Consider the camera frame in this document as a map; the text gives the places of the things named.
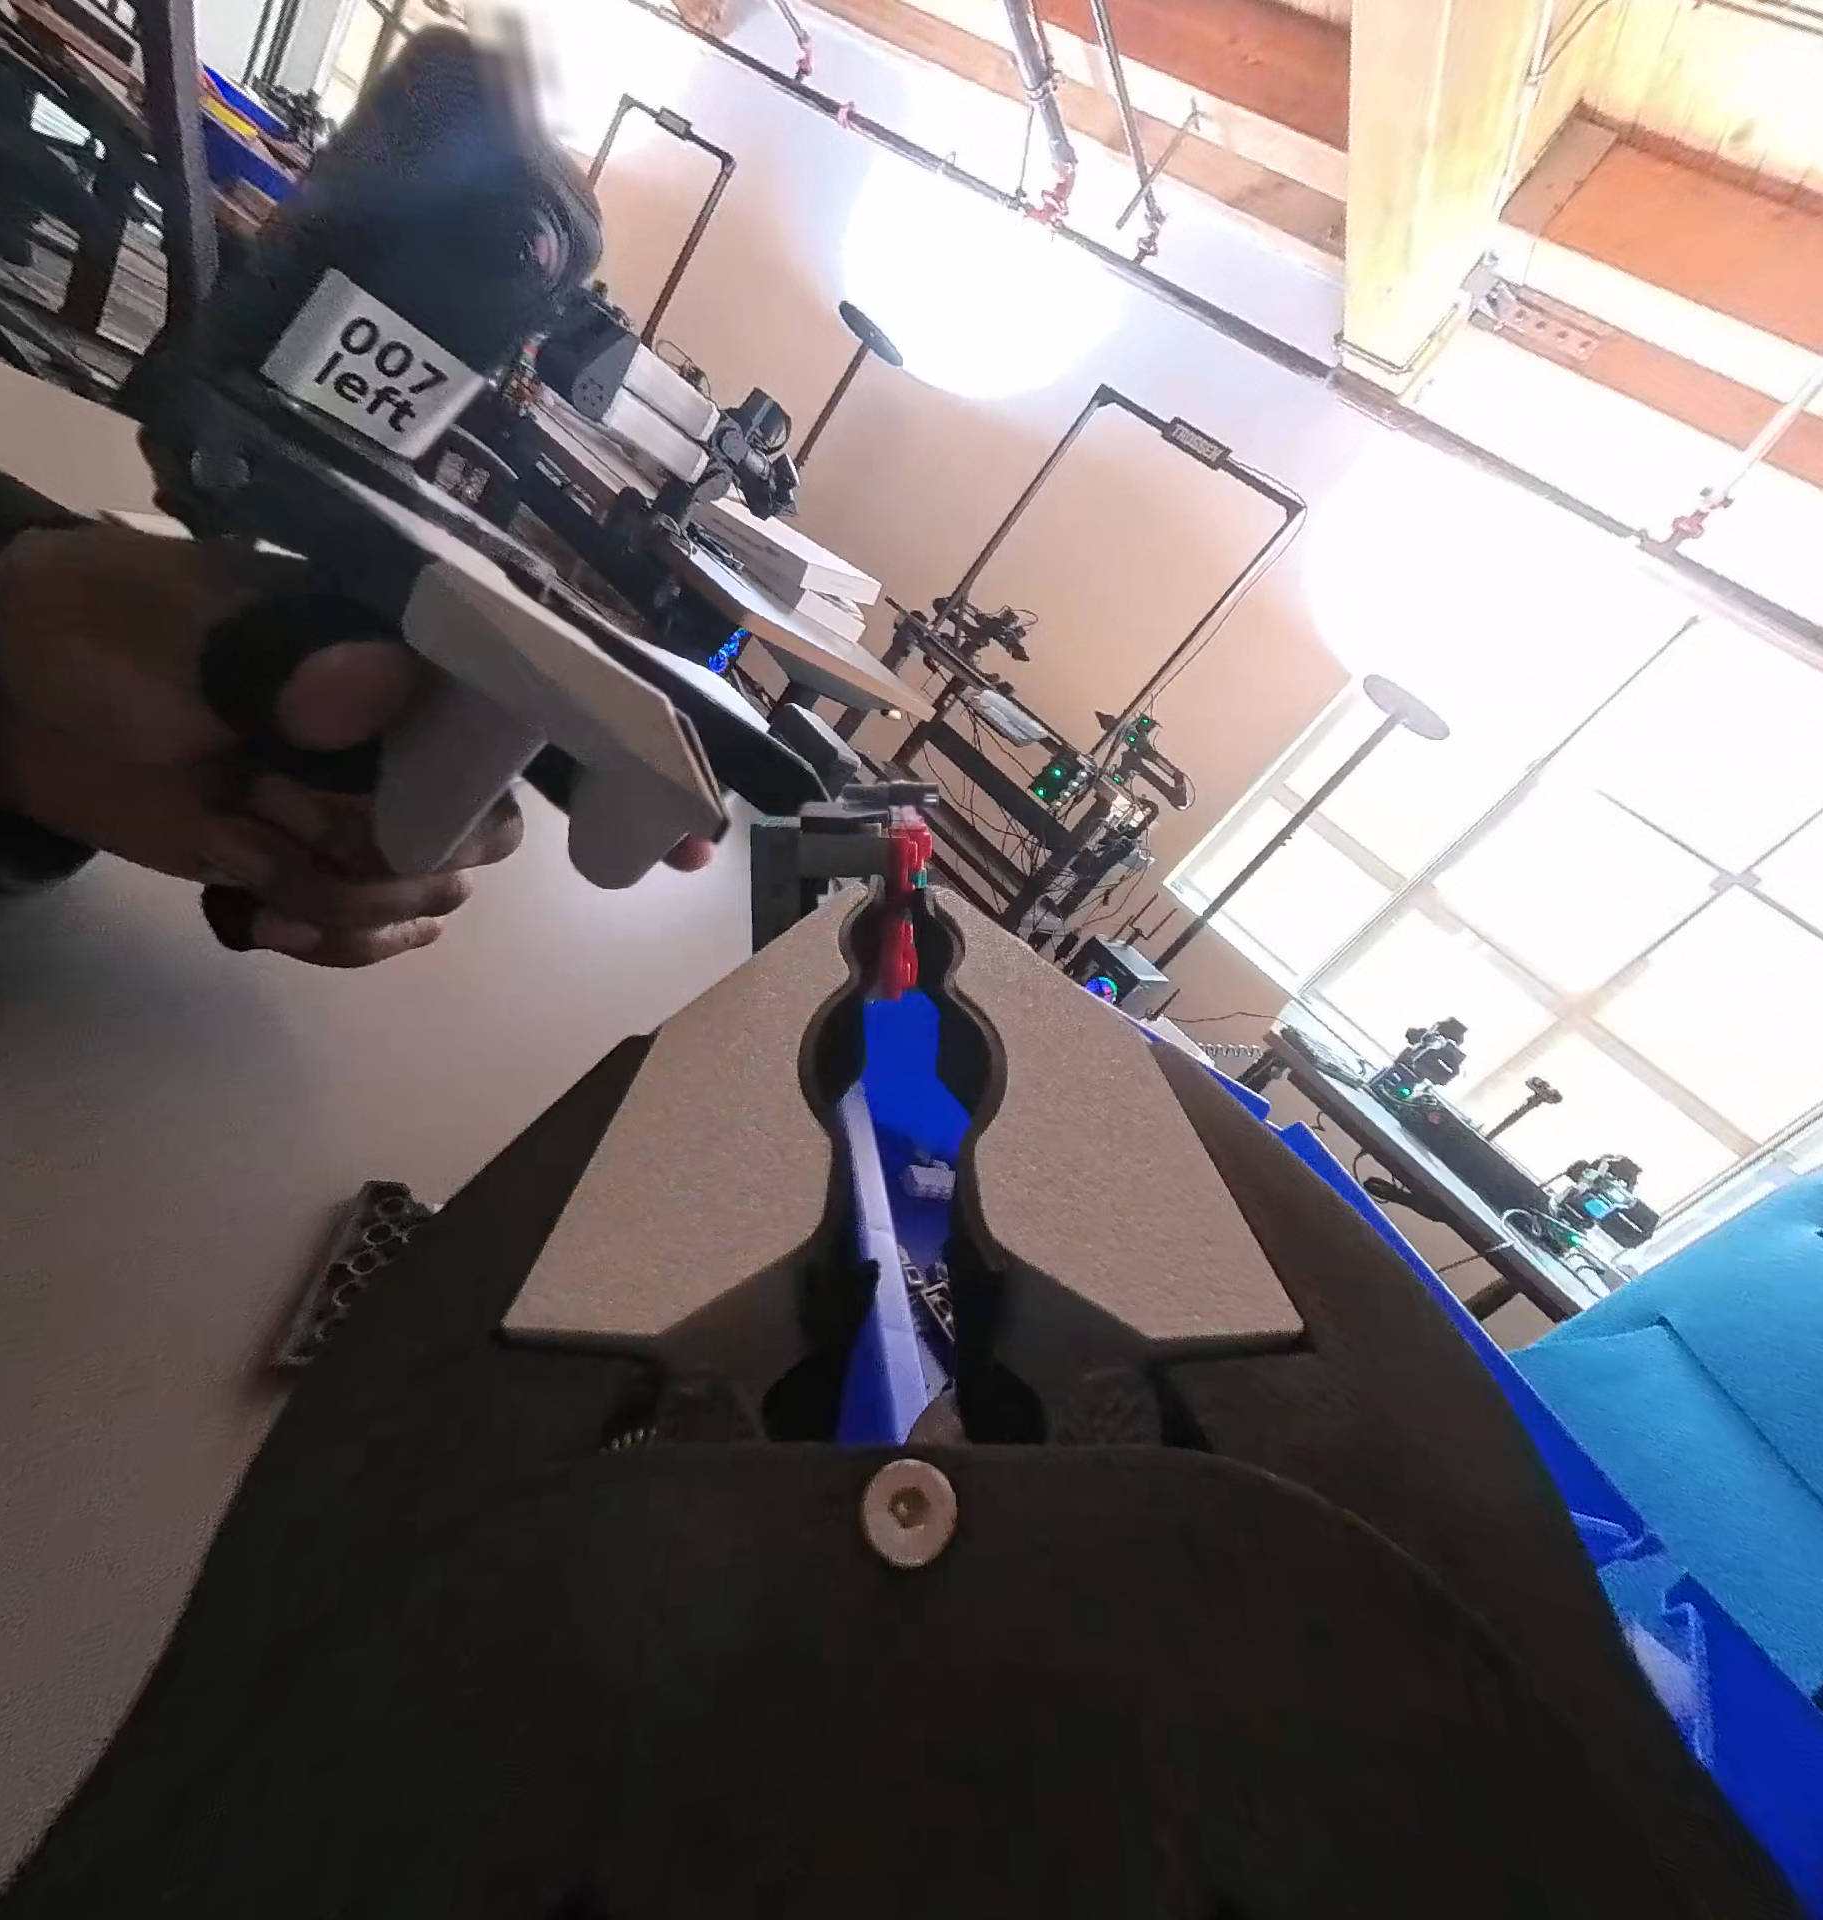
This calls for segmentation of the black floor lamp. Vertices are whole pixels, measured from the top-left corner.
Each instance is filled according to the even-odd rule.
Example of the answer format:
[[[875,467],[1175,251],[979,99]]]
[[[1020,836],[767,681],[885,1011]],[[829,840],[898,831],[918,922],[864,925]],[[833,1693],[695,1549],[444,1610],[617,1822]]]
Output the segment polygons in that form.
[[[854,378],[872,361],[882,361],[892,371],[901,371],[905,368],[901,348],[882,330],[882,322],[875,322],[875,315],[868,307],[860,307],[854,300],[840,300],[836,313],[840,313],[840,322],[842,322],[842,330],[853,337],[854,348],[853,348],[840,378],[833,381],[824,407],[817,408],[812,424],[789,449],[789,455],[793,455],[798,467],[806,467],[812,462],[817,443],[824,441],[829,423],[840,415],[840,407],[846,402]]]
[[[1393,681],[1389,674],[1363,674],[1360,694],[1378,710],[1374,728],[1324,775],[1321,787],[1304,802],[1291,808],[1283,828],[1275,828],[1242,871],[1232,871],[1210,900],[1203,900],[1187,929],[1156,956],[1161,970],[1173,970],[1175,961],[1216,929],[1219,912],[1324,810],[1324,802],[1356,782],[1356,774],[1393,736],[1411,733],[1422,743],[1450,743],[1452,723],[1428,707],[1417,691]]]

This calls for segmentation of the grey side table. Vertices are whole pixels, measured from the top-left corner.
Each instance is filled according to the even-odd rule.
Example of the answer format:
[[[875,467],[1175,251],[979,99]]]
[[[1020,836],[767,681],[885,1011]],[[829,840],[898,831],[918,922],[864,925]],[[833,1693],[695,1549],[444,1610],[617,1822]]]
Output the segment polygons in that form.
[[[1553,1219],[1553,1199],[1443,1095],[1389,1102],[1374,1066],[1340,1047],[1307,1011],[1269,1027],[1242,1086],[1269,1095],[1291,1086],[1356,1147],[1356,1177],[1386,1210],[1428,1219],[1462,1238],[1450,1282],[1475,1321],[1510,1302],[1566,1321],[1632,1276],[1612,1240]]]

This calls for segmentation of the black computer tower with lights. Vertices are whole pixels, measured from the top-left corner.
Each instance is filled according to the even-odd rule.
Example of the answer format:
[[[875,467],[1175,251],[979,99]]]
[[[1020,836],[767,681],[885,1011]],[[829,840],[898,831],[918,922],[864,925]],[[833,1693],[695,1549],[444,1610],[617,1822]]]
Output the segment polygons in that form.
[[[1127,939],[1084,935],[1066,961],[1066,977],[1141,1022],[1161,1017],[1175,996],[1169,970]]]

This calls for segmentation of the grey desk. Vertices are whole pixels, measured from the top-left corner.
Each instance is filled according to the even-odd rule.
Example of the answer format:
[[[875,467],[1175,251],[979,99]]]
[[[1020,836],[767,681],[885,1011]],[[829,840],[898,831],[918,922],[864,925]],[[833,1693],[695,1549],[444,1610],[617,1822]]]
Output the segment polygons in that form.
[[[111,857],[0,905],[0,1880],[167,1641],[335,1210],[458,1194],[750,956],[729,808],[703,875],[607,893],[526,801],[444,935],[366,970],[225,953]]]

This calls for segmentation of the black pipe stand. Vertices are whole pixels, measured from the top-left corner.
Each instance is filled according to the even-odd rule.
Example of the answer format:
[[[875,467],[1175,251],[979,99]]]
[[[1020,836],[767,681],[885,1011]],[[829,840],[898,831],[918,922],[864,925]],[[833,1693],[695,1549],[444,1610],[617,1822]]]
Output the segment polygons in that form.
[[[1056,441],[1048,462],[1036,467],[1036,477],[1024,484],[1006,515],[996,523],[996,533],[971,553],[963,567],[961,580],[945,592],[937,613],[929,615],[932,631],[958,629],[958,615],[963,601],[971,601],[971,588],[979,575],[993,567],[993,558],[1002,549],[1002,542],[1015,533],[1020,519],[1039,505],[1048,481],[1063,467],[1071,449],[1083,441],[1093,419],[1104,408],[1122,408],[1126,419],[1141,423],[1161,437],[1161,443],[1175,449],[1187,455],[1196,467],[1205,467],[1216,477],[1226,477],[1232,486],[1264,499],[1275,512],[1275,527],[1262,538],[1262,547],[1238,567],[1229,585],[1219,592],[1219,601],[1187,629],[1187,636],[1161,659],[1161,666],[1126,700],[1122,718],[1101,728],[1101,745],[1093,748],[1096,756],[1114,753],[1126,736],[1126,723],[1131,714],[1156,710],[1162,691],[1175,687],[1192,662],[1216,642],[1216,636],[1226,629],[1226,620],[1242,609],[1242,601],[1274,575],[1274,567],[1296,547],[1304,523],[1307,523],[1307,505],[1301,493],[1283,486],[1269,471],[1247,463],[1226,441],[1216,433],[1197,428],[1187,419],[1161,419],[1126,389],[1101,381],[1088,402],[1078,408],[1071,428]]]
[[[631,90],[617,93],[586,153],[586,187],[607,233],[599,281],[647,348],[661,345],[735,175],[737,160],[717,135]]]

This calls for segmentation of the large window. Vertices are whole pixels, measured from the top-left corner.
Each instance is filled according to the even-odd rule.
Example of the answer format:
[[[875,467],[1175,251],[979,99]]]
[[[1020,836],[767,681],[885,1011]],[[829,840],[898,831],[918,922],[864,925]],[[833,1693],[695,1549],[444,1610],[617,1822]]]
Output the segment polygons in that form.
[[[1389,733],[1210,922],[1368,1061],[1469,1022],[1450,1102],[1542,1182],[1638,1161],[1684,1234],[1823,1171],[1823,666],[1711,615],[1488,674]]]

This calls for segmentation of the black cube device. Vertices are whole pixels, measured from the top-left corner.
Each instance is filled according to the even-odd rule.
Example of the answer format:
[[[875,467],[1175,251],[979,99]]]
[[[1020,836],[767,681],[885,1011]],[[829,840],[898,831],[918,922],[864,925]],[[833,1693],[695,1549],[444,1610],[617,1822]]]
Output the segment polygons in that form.
[[[768,733],[799,761],[808,761],[829,801],[840,801],[868,774],[854,745],[836,733],[812,707],[778,704],[768,710]]]

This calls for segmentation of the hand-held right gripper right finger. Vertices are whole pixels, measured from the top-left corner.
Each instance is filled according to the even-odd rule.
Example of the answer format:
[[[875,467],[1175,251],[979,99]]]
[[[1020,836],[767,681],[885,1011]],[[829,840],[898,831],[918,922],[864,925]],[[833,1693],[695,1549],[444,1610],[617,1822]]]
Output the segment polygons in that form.
[[[963,1109],[945,1243],[961,1401],[1084,1372],[1291,1350],[1304,1314],[1196,1133],[1161,1047],[948,888],[937,1078]]]

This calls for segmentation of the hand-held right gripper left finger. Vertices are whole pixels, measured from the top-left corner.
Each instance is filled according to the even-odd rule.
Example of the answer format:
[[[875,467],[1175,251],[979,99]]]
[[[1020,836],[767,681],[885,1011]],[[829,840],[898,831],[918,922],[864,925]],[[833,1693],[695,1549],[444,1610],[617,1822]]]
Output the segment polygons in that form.
[[[721,1379],[756,1407],[798,1370],[842,1394],[875,1264],[817,1047],[872,905],[833,893],[647,1038],[505,1344]]]

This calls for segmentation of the stack of white flat boxes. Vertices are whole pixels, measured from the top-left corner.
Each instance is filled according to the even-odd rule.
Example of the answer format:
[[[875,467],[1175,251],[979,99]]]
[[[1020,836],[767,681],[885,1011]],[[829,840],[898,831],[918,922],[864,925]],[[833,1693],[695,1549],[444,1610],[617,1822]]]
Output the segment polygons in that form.
[[[799,624],[853,642],[868,636],[882,585],[812,542],[793,519],[755,515],[726,495],[698,505],[691,527],[703,527]]]

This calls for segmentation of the dark grey wedge plate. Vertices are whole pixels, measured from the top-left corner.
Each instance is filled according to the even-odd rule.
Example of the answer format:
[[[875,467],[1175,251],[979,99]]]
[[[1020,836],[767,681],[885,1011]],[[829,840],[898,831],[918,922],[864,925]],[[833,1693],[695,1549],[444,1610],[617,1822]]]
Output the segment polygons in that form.
[[[345,1329],[353,1307],[437,1215],[443,1200],[422,1200],[405,1182],[365,1182],[323,1234],[323,1253],[300,1282],[296,1311],[275,1338],[275,1379],[307,1370]]]

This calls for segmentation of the red toy brick piece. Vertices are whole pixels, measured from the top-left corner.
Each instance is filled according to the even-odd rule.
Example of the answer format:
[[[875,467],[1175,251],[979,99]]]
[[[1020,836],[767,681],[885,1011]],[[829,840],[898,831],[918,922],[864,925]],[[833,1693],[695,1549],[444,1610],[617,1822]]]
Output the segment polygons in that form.
[[[877,1003],[898,1003],[918,992],[918,912],[924,900],[932,831],[920,808],[892,808],[882,836],[882,905],[875,925],[875,985]]]

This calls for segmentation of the teal and black brick assembly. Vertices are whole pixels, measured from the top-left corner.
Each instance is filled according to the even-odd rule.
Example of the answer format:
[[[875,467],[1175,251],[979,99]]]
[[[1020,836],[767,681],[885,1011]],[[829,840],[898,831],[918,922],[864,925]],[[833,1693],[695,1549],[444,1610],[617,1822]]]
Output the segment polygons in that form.
[[[882,836],[892,808],[912,802],[924,823],[942,802],[932,782],[860,782],[840,801],[806,802],[798,814],[760,814],[750,828],[750,946],[781,939],[829,888],[842,883],[882,884]]]

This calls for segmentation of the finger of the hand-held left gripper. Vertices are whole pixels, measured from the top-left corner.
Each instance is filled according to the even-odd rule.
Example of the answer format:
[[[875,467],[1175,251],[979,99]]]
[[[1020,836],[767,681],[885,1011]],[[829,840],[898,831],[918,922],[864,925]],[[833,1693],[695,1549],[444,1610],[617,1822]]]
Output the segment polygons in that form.
[[[458,845],[560,748],[573,845],[713,843],[726,823],[695,727],[497,567],[428,560],[398,631],[426,687],[398,723],[398,840]]]
[[[705,662],[685,659],[647,640],[611,640],[611,657],[669,694],[703,745],[713,782],[760,814],[798,814],[806,802],[829,801],[817,769],[768,728],[767,714],[729,678],[713,674]]]

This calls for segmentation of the person's left hand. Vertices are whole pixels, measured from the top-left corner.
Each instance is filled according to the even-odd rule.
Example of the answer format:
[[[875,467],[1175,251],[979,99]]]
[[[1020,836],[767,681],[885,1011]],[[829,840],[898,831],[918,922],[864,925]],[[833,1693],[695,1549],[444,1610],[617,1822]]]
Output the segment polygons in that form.
[[[199,687],[203,640],[314,588],[296,558],[81,519],[0,549],[0,810],[221,893],[225,948],[355,970],[426,948],[517,853],[497,801],[428,875],[396,875],[371,802],[275,774]]]

